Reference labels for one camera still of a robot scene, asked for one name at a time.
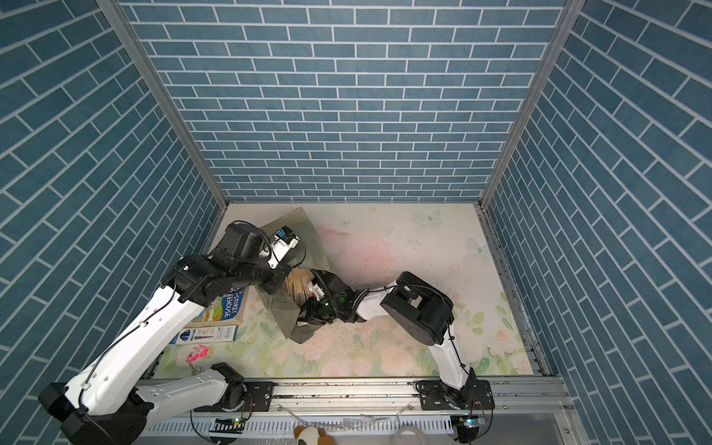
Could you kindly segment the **olive green canvas tote bag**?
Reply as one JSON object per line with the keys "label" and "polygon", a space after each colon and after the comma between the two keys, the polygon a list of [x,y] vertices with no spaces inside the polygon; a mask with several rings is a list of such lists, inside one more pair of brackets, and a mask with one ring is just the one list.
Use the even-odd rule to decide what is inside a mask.
{"label": "olive green canvas tote bag", "polygon": [[303,303],[296,302],[289,294],[291,285],[287,283],[287,278],[294,277],[294,270],[299,273],[308,270],[329,271],[330,263],[321,237],[304,209],[292,210],[263,225],[261,229],[267,235],[275,235],[277,230],[284,226],[290,229],[300,241],[278,267],[279,283],[270,284],[267,290],[257,287],[257,293],[284,337],[302,344],[310,339],[321,325],[298,321]]}

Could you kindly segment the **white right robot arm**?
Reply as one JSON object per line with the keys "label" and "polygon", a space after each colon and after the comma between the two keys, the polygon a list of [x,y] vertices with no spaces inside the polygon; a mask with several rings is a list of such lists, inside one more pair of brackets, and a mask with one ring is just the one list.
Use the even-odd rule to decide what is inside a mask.
{"label": "white right robot arm", "polygon": [[339,320],[365,323],[389,316],[415,340],[428,347],[445,389],[464,392],[476,374],[457,350],[454,303],[441,291],[410,272],[375,289],[354,290],[336,274],[312,270],[309,297],[298,321],[323,326]]}

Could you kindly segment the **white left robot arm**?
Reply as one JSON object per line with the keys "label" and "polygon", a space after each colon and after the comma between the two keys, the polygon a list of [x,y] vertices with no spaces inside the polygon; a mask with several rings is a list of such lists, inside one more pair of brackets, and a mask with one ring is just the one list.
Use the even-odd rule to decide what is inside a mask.
{"label": "white left robot arm", "polygon": [[146,307],[85,370],[38,397],[72,444],[131,444],[146,428],[201,407],[233,412],[250,401],[244,378],[226,363],[168,384],[141,376],[166,346],[216,299],[232,290],[279,287],[300,244],[282,227],[266,235],[250,222],[229,224],[207,255],[183,257],[161,279]]}

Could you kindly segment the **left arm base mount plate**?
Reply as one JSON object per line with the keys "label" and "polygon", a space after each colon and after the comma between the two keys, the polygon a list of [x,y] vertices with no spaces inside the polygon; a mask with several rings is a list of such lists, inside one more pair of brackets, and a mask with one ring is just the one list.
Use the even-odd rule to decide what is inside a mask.
{"label": "left arm base mount plate", "polygon": [[247,381],[241,387],[231,386],[219,402],[198,407],[198,413],[266,413],[269,411],[274,387],[272,381]]}

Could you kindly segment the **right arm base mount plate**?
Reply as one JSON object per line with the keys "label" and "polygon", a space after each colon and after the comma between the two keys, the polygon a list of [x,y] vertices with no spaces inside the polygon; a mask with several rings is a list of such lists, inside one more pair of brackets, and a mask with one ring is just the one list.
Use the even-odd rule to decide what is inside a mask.
{"label": "right arm base mount plate", "polygon": [[453,389],[439,380],[415,382],[421,409],[423,411],[491,411],[495,408],[491,384],[475,379],[461,389]]}

